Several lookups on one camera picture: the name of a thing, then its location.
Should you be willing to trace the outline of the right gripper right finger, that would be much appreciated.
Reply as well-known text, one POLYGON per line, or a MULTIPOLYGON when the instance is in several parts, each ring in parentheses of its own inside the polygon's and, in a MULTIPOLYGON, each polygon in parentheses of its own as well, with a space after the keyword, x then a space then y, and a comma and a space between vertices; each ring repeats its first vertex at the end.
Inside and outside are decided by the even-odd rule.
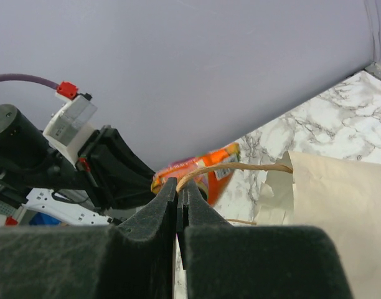
POLYGON ((189 298, 351 298, 330 237, 308 225, 234 226, 194 182, 179 193, 189 298))

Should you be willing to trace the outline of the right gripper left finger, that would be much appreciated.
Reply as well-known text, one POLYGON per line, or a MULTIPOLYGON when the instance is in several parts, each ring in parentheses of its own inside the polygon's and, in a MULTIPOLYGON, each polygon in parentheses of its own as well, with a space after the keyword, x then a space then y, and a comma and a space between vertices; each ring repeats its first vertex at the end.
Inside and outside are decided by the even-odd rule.
POLYGON ((172 298, 176 184, 117 226, 0 227, 0 298, 172 298))

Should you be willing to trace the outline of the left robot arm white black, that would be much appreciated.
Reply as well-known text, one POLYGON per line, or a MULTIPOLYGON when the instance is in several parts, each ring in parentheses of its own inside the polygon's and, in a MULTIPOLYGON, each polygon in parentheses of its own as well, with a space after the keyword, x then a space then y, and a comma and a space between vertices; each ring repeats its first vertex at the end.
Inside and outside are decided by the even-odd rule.
POLYGON ((148 204, 153 170, 117 129, 92 132, 70 162, 14 105, 0 105, 0 201, 69 225, 108 225, 110 209, 148 204))

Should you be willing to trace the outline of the orange snack packet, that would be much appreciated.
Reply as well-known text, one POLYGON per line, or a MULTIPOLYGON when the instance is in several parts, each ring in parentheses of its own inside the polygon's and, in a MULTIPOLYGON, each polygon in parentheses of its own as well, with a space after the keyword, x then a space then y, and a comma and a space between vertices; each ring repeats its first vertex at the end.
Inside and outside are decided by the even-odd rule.
MULTIPOLYGON (((223 148, 211 151, 202 156, 186 158, 173 162, 153 176, 151 191, 157 194, 169 178, 180 181, 187 173, 208 166, 222 163, 238 163, 240 161, 240 145, 231 143, 223 148)), ((207 196, 207 202, 214 206, 233 176, 232 169, 219 169, 198 175, 194 178, 197 187, 207 196)))

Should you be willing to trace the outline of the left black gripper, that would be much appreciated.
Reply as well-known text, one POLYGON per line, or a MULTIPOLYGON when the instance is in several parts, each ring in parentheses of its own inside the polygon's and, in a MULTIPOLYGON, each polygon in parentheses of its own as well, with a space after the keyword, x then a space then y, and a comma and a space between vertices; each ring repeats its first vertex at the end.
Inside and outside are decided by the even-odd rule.
POLYGON ((132 209, 154 198, 155 172, 128 149, 116 128, 95 130, 78 153, 77 169, 96 207, 132 209))

